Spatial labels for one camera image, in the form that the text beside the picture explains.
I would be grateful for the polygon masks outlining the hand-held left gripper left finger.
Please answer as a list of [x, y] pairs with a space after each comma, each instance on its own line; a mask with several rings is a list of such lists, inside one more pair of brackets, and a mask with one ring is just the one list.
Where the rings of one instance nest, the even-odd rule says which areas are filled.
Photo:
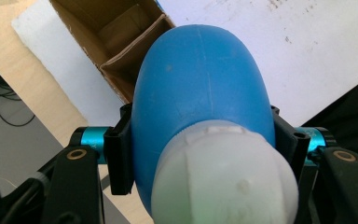
[[98, 163], [107, 165], [112, 195], [130, 194], [134, 182], [131, 111], [132, 104], [123, 105], [114, 127], [87, 126], [74, 131], [74, 145], [91, 147], [99, 154]]

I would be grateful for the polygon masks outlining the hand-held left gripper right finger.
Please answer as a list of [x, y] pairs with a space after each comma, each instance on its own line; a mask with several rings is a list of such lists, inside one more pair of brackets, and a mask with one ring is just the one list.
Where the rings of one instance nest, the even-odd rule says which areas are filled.
[[280, 109], [271, 107], [276, 149], [292, 168], [296, 181], [300, 182], [307, 154], [317, 146], [325, 146], [325, 129], [321, 127], [293, 127], [280, 116]]

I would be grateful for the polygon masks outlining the blue bottle with white cap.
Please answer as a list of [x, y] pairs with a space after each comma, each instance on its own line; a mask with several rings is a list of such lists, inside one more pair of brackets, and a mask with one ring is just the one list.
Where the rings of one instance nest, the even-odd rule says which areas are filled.
[[131, 131], [136, 185], [155, 224], [294, 224], [297, 182], [275, 147], [263, 78], [229, 31], [187, 25], [157, 39]]

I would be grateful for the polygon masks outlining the blue cardboard box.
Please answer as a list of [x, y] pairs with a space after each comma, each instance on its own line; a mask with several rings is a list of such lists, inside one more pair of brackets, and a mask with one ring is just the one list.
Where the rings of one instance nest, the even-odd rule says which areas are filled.
[[49, 0], [123, 103], [132, 101], [143, 59], [171, 30], [156, 0]]

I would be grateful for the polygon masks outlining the white table mat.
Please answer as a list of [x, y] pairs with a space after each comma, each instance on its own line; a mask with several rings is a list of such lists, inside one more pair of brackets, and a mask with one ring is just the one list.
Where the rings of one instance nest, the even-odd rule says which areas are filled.
[[[271, 103], [300, 126], [358, 84], [358, 0], [150, 0], [176, 26], [229, 30], [251, 51]], [[68, 2], [36, 0], [11, 23], [88, 124], [112, 125], [123, 98], [108, 86], [97, 54]]]

